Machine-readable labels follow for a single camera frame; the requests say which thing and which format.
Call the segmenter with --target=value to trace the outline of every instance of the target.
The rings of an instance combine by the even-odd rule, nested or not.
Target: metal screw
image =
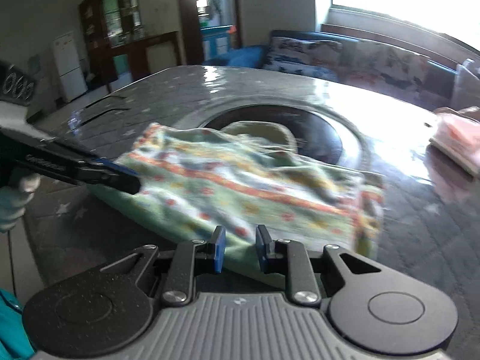
[[[181,291],[167,291],[163,294],[163,299],[168,303],[181,303],[187,300],[187,294]]]
[[[318,295],[311,291],[299,291],[293,297],[299,303],[313,303],[318,300]]]

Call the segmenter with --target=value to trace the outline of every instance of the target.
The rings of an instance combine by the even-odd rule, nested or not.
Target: white refrigerator
[[[69,103],[87,92],[73,32],[53,41],[53,55],[60,76],[64,100]]]

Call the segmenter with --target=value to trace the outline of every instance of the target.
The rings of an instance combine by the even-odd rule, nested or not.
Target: gray tablecloth
[[[480,359],[480,192],[454,163],[427,148],[434,116],[411,104],[319,79],[255,69],[175,67],[88,107],[76,137],[116,158],[151,122],[173,126],[191,112],[234,97],[295,98],[323,104],[365,136],[371,170],[386,176],[385,230],[378,261],[446,292],[460,322],[448,352]],[[67,124],[57,135],[72,137]],[[26,215],[27,232],[45,283],[81,272],[138,245],[172,245],[73,187],[45,178]],[[217,286],[207,277],[200,289]],[[265,288],[235,274],[223,289]]]

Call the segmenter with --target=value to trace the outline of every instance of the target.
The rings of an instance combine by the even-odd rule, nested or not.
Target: pink object
[[[430,142],[477,176],[480,170],[480,123],[455,114],[437,114],[437,131]]]

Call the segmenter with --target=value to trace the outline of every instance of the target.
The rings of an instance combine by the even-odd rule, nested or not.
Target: white glove
[[[15,226],[39,185],[40,175],[32,173],[21,178],[17,188],[0,188],[0,233],[6,233]]]

